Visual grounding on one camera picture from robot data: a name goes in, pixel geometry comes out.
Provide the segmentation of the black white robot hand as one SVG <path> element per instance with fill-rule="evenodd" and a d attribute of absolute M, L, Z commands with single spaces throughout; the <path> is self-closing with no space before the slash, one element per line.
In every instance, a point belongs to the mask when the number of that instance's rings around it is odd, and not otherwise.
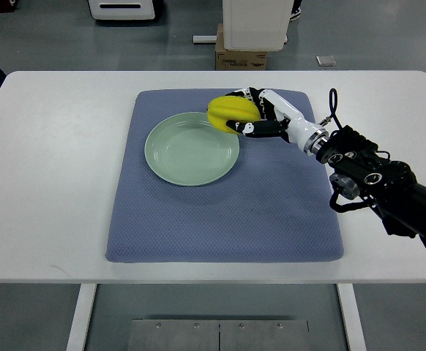
<path fill-rule="evenodd" d="M 295 143 L 308 155 L 317 154 L 329 139 L 326 129 L 305 119 L 303 113 L 275 91 L 267 88 L 244 88 L 233 91 L 231 96 L 253 102 L 261 119 L 254 122 L 228 120 L 225 125 L 246 137 L 281 137 Z"/>

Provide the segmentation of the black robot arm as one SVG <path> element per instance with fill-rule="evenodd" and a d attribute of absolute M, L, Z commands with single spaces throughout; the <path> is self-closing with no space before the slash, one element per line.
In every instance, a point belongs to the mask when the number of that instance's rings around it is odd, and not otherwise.
<path fill-rule="evenodd" d="M 338 212 L 370 208 L 388 235 L 420 238 L 426 248 L 426 186 L 410 166 L 350 126 L 339 125 L 316 159 L 334 169 L 330 207 Z"/>

